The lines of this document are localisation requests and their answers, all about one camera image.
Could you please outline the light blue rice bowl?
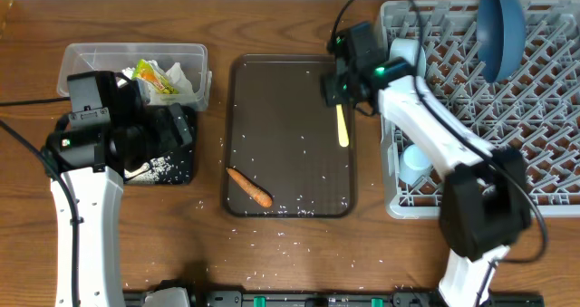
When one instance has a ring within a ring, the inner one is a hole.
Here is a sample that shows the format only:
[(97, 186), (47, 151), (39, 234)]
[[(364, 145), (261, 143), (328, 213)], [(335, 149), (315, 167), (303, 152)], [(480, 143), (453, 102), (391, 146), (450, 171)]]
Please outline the light blue rice bowl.
[(389, 58), (402, 58), (417, 67), (417, 73), (424, 78), (427, 71), (426, 54), (417, 40), (397, 38), (391, 42)]

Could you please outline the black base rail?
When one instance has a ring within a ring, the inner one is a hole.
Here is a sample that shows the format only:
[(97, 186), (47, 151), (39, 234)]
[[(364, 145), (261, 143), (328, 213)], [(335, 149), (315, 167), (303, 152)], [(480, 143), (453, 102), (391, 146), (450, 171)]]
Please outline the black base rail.
[(152, 291), (125, 291), (128, 306), (188, 306), (200, 307), (444, 307), (446, 303), (436, 292), (395, 291), (392, 293), (268, 293), (244, 291), (206, 291), (194, 293), (190, 286), (164, 280)]

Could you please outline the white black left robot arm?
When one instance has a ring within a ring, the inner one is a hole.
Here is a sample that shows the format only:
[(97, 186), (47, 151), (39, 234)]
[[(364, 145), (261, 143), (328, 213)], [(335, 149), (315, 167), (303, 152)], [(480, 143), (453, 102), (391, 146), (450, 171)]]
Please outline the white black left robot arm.
[(195, 112), (179, 103), (152, 106), (145, 83), (120, 72), (67, 78), (72, 109), (37, 149), (6, 123), (9, 135), (42, 164), (57, 215), (58, 306), (189, 306), (184, 286), (125, 293), (119, 220), (127, 171), (188, 153), (196, 142)]

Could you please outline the light blue cup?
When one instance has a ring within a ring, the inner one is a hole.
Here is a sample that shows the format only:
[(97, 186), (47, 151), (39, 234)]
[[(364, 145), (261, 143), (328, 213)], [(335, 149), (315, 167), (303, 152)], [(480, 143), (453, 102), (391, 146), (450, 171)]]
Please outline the light blue cup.
[(416, 144), (410, 145), (401, 153), (399, 164), (399, 179), (410, 186), (422, 177), (427, 177), (432, 169), (429, 158)]

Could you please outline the clear plastic waste bin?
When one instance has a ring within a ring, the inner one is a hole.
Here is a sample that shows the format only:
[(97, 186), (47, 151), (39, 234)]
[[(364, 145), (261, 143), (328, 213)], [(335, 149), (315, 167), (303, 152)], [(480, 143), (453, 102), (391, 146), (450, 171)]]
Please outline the clear plastic waste bin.
[(82, 72), (121, 72), (135, 67), (140, 59), (155, 60), (166, 71), (179, 62), (192, 82), (196, 99), (182, 104), (195, 111), (208, 108), (212, 72), (208, 66), (208, 50), (199, 43), (73, 43), (66, 47), (58, 77), (57, 93), (67, 97), (67, 77)]

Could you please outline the grey dishwasher rack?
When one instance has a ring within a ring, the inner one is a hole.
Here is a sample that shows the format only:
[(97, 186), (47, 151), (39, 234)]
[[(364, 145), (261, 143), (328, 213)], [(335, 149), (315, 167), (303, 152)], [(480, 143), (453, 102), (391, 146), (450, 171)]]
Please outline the grey dishwasher rack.
[(526, 0), (525, 51), (501, 82), (484, 80), (474, 0), (382, 5), (381, 46), (413, 38), (424, 23), (426, 78), (438, 100), (465, 126), (498, 147), (519, 148), (529, 194), (546, 217), (579, 214), (579, 4)]

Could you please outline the dark blue plate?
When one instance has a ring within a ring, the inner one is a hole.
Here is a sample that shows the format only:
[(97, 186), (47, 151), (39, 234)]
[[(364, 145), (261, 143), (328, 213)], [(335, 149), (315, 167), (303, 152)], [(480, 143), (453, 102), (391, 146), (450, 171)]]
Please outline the dark blue plate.
[(521, 65), (525, 51), (526, 21), (520, 0), (479, 0), (478, 59), (485, 63), (486, 82), (502, 82)]

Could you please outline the green yellow snack wrapper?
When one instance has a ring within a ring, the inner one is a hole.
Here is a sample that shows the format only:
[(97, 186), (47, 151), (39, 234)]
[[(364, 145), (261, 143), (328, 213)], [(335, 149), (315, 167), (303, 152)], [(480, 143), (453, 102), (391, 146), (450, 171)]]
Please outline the green yellow snack wrapper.
[(156, 61), (140, 59), (131, 78), (147, 82), (157, 94), (179, 94), (179, 90), (172, 85), (168, 76), (159, 68)]

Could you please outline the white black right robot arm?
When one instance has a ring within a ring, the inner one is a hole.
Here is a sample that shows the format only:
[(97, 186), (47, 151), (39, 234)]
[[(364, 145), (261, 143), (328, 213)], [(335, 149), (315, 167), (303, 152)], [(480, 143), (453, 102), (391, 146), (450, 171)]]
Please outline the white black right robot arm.
[(345, 29), (335, 24), (326, 45), (334, 72), (321, 79), (329, 106), (356, 108), (394, 123), (426, 154), (443, 182), (439, 226), (449, 259), (438, 292), (448, 306), (481, 306), (501, 264), (513, 264), (510, 247), (536, 222), (537, 253), (519, 264), (540, 260), (548, 247), (546, 221), (527, 191), (525, 160), (478, 137), (434, 96), (424, 75), (423, 48), (412, 59), (389, 58), (369, 23)]

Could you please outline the black rectangular tray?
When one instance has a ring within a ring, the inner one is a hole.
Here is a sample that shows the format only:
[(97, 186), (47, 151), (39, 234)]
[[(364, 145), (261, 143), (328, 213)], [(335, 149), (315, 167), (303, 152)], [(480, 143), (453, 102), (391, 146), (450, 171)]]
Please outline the black rectangular tray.
[(133, 171), (124, 170), (124, 183), (139, 186), (188, 184), (194, 176), (194, 151), (198, 131), (197, 116), (193, 110), (190, 119), (194, 123), (194, 146), (192, 149), (154, 158)]

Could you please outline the yellow plastic spoon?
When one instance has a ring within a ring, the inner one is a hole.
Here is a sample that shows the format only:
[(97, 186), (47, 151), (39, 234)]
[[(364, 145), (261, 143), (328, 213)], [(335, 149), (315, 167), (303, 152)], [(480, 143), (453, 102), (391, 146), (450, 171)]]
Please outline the yellow plastic spoon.
[(336, 119), (337, 119), (337, 132), (339, 145), (343, 148), (348, 148), (350, 145), (350, 139), (348, 135), (348, 130), (346, 127), (345, 117), (343, 113), (343, 107), (341, 105), (336, 105)]

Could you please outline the dark brown serving tray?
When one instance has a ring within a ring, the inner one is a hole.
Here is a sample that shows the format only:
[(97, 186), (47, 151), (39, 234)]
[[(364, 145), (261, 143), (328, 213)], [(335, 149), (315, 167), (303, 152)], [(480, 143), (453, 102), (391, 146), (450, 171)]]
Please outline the dark brown serving tray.
[(246, 54), (231, 66), (226, 168), (233, 168), (273, 200), (256, 203), (230, 175), (222, 206), (238, 217), (347, 216), (356, 203), (353, 145), (339, 143), (336, 110), (321, 94), (327, 55)]

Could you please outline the orange carrot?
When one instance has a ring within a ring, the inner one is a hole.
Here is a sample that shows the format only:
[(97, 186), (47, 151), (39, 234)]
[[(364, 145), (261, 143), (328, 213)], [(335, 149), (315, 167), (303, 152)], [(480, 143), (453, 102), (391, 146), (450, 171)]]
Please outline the orange carrot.
[(258, 187), (243, 174), (234, 168), (227, 168), (229, 176), (261, 207), (269, 208), (273, 204), (273, 199), (261, 187)]

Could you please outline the white tissue paper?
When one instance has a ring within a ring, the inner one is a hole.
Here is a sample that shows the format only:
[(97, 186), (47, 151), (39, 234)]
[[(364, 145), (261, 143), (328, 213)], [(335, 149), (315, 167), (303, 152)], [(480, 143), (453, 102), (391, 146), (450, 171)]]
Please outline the white tissue paper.
[(185, 73), (181, 69), (179, 62), (175, 62), (169, 69), (164, 71), (168, 76), (169, 81), (179, 90), (179, 94), (157, 94), (153, 87), (147, 82), (132, 79), (132, 73), (135, 67), (127, 67), (121, 71), (121, 73), (130, 78), (131, 80), (137, 81), (140, 86), (143, 87), (141, 91), (141, 96), (149, 105), (170, 105), (172, 103), (180, 104), (191, 104), (195, 99), (197, 94), (194, 92), (192, 82), (186, 77)]

